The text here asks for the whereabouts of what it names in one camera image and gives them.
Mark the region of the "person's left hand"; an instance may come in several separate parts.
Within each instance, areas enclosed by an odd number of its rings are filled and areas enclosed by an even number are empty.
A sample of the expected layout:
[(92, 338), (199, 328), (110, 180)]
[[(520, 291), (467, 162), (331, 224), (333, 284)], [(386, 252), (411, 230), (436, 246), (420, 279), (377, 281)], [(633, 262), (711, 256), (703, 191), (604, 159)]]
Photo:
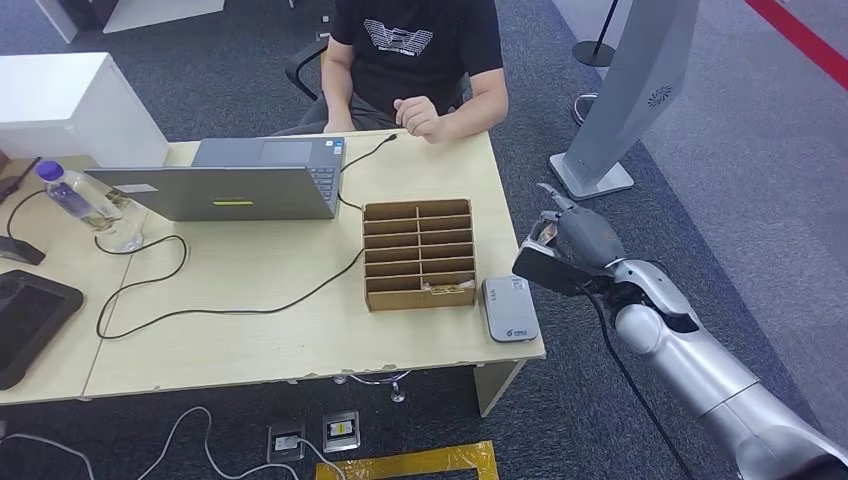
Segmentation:
[(437, 143), (442, 134), (442, 119), (433, 102), (426, 96), (396, 99), (396, 123), (412, 136)]

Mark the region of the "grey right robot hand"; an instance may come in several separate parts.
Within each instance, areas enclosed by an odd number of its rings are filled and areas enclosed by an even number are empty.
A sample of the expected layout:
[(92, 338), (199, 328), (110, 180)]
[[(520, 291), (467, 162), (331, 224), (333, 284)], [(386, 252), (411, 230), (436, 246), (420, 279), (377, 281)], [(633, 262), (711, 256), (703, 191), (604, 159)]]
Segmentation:
[(556, 211), (542, 211), (528, 238), (548, 247), (556, 238), (571, 246), (583, 266), (607, 270), (625, 259), (623, 244), (609, 222), (595, 211), (561, 195), (547, 183), (537, 183), (557, 205)]

